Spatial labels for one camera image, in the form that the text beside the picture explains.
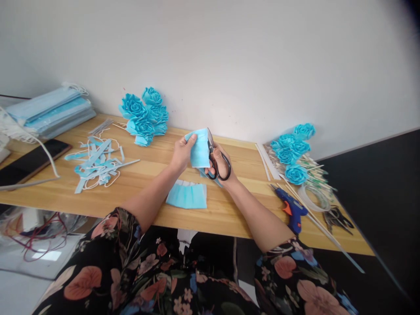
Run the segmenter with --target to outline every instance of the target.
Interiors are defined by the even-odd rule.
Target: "smartphone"
[[[44,143],[53,160],[58,159],[72,148],[70,144],[51,139]],[[26,182],[51,164],[44,149],[39,146],[0,169],[0,186],[16,185]]]

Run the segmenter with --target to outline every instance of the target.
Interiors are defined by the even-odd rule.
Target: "red wire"
[[[20,215],[20,217],[19,217],[19,219],[18,219],[18,221],[17,221],[17,224],[16,224],[16,228],[15,228],[15,231],[17,232],[17,227],[18,227],[18,224],[20,223],[20,220],[21,220],[21,217],[22,217],[22,215]],[[52,236],[37,236],[38,234],[40,234],[41,232],[42,232],[42,230],[47,226],[47,225],[49,225],[49,224],[51,224],[52,222],[60,222],[61,224],[62,224],[62,229],[58,232],[58,233],[56,233],[55,235],[52,235]],[[40,259],[40,258],[42,258],[44,255],[46,255],[47,253],[49,253],[49,252],[51,252],[51,251],[53,251],[53,250],[56,250],[56,249],[60,249],[60,248],[63,248],[64,246],[66,246],[66,244],[67,244],[67,234],[68,234],[68,230],[67,230],[67,227],[66,227],[66,225],[64,224],[64,222],[63,222],[63,220],[61,219],[61,216],[60,216],[60,214],[58,213],[58,212],[55,212],[41,227],[37,227],[37,228],[35,228],[34,229],[34,231],[33,231],[33,233],[32,233],[32,235],[29,237],[29,236],[27,236],[28,238],[29,238],[29,240],[26,242],[26,243],[23,243],[23,242],[21,242],[21,241],[19,241],[19,240],[17,240],[17,239],[15,239],[13,236],[11,236],[10,234],[9,234],[9,232],[8,232],[8,229],[9,229],[9,223],[10,222],[8,222],[7,223],[7,225],[6,225],[6,231],[5,231],[5,234],[6,234],[6,236],[8,236],[8,237],[10,237],[13,241],[15,241],[16,243],[18,243],[18,244],[20,244],[20,245],[22,245],[24,248],[25,248],[25,253],[24,253],[24,255],[23,255],[23,259],[24,259],[24,261],[26,261],[26,262],[28,262],[28,263],[30,263],[30,262],[33,262],[33,261],[36,261],[36,260],[38,260],[38,259]],[[37,251],[37,250],[35,250],[35,249],[33,249],[33,247],[32,247],[32,243],[33,243],[33,241],[37,241],[37,240],[46,240],[46,239],[51,239],[51,238],[56,238],[58,235],[60,235],[63,231],[65,231],[65,235],[63,236],[63,238],[64,238],[64,240],[60,243],[60,244],[58,244],[56,247],[54,247],[54,248],[50,248],[50,247],[48,247],[48,249],[45,251],[45,252],[40,252],[40,251]],[[32,259],[32,260],[28,260],[27,258],[26,258],[26,254],[28,253],[28,251],[32,251],[32,252],[35,252],[35,253],[43,253],[41,256],[39,256],[38,258],[35,258],[35,259]]]
[[[23,214],[21,214],[21,215],[19,216],[19,219],[17,220],[17,223],[16,223],[16,227],[13,229],[13,230],[14,230],[16,233],[18,233],[18,234],[20,234],[20,232],[18,231],[18,227],[19,227],[19,225],[20,225],[20,223],[21,223],[22,217],[23,217]]]

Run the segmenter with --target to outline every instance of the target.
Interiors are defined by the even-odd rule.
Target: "forearm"
[[[264,207],[237,178],[232,178],[232,183],[225,187],[244,216],[255,243],[262,252],[295,237],[287,225]]]
[[[177,167],[167,166],[146,188],[121,205],[136,217],[143,233],[152,225],[165,197],[181,173]]]

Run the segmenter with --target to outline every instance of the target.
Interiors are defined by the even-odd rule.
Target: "white wall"
[[[32,97],[50,91],[56,82],[21,57],[0,28],[0,94]]]
[[[78,82],[108,114],[122,87],[153,86],[176,127],[263,142],[312,122],[314,158],[420,126],[418,38],[396,0],[3,0],[0,29],[48,78],[39,91]]]

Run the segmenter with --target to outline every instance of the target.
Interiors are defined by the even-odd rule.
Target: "black scissors handle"
[[[214,174],[214,177],[211,177],[211,176],[210,176],[210,174],[211,174],[210,172],[208,172],[208,173],[206,174],[206,175],[207,175],[207,177],[208,177],[208,178],[210,178],[210,179],[212,179],[212,180],[215,180],[215,179],[216,179],[216,177],[217,177],[217,178],[219,178],[221,181],[225,181],[225,180],[228,180],[229,176],[231,175],[231,169],[232,169],[232,167],[231,167],[231,163],[229,162],[229,159],[226,157],[226,155],[224,155],[224,154],[223,154],[223,152],[221,152],[221,153],[222,153],[222,157],[223,157],[224,161],[225,161],[225,162],[226,162],[226,164],[227,164],[227,175],[226,175],[226,177],[225,177],[225,178],[221,177],[221,176],[220,176],[220,174],[219,174],[219,168],[217,167],[217,162],[212,160],[213,165],[214,165],[214,169],[216,170],[216,173]]]
[[[349,220],[347,220],[345,216],[343,216],[343,214],[337,206],[333,205],[330,212],[334,216],[334,218],[337,219],[342,225],[346,225],[349,228],[354,228],[354,225]]]

